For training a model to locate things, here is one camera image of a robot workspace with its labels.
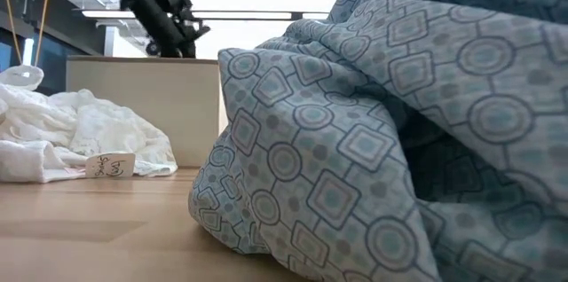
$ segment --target white cloth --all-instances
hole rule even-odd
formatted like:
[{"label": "white cloth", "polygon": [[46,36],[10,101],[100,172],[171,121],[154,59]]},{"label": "white cloth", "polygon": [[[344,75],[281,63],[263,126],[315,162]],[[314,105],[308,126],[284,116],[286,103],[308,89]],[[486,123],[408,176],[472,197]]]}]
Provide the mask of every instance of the white cloth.
[{"label": "white cloth", "polygon": [[43,71],[19,66],[0,73],[0,181],[73,179],[88,157],[135,153],[134,173],[168,176],[178,165],[170,140],[127,107],[88,90],[46,97],[34,92]]}]

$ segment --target geometric pattern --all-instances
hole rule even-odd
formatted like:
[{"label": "geometric pattern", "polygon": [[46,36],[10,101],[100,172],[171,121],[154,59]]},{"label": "geometric pattern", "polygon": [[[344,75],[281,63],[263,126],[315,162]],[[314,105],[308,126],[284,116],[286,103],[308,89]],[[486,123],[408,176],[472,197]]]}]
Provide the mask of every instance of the geometric pattern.
[{"label": "geometric pattern", "polygon": [[337,0],[219,64],[229,125],[189,210],[235,252],[323,281],[568,280],[568,0]]}]

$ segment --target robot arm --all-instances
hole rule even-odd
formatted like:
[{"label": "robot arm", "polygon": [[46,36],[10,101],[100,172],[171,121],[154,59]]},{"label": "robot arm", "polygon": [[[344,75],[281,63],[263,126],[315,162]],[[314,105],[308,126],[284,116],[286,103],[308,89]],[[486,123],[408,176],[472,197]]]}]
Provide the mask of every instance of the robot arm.
[{"label": "robot arm", "polygon": [[121,9],[134,13],[154,41],[156,53],[166,58],[195,58],[195,41],[209,32],[193,16],[192,6],[191,0],[121,0]]}]

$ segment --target table surface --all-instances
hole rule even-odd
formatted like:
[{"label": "table surface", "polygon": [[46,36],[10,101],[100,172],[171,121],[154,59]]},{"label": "table surface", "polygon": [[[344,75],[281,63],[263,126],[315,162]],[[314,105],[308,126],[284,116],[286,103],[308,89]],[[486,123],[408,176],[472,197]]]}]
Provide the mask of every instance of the table surface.
[{"label": "table surface", "polygon": [[196,174],[0,184],[2,280],[304,281],[205,232],[187,212]]}]

